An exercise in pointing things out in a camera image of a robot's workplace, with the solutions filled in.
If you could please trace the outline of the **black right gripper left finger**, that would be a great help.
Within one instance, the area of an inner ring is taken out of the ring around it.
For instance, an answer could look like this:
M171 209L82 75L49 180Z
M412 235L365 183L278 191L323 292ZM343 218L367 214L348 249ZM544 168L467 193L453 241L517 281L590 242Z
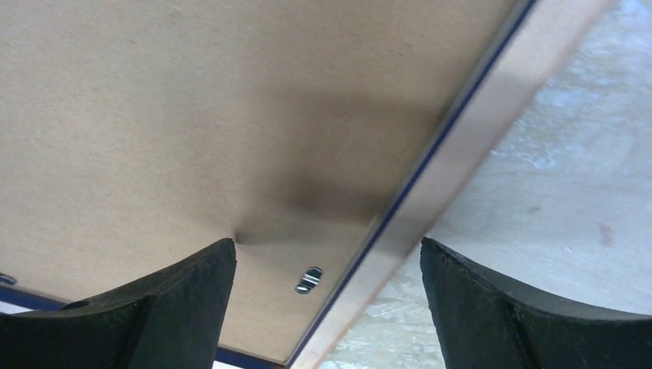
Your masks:
M236 270L223 238L56 311L1 316L3 368L210 368Z

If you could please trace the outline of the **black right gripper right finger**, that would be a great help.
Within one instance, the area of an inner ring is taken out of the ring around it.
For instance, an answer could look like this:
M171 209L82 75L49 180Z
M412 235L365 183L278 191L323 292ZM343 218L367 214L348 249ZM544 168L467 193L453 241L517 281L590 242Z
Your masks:
M651 318L573 301L421 241L427 302L448 368L649 368Z

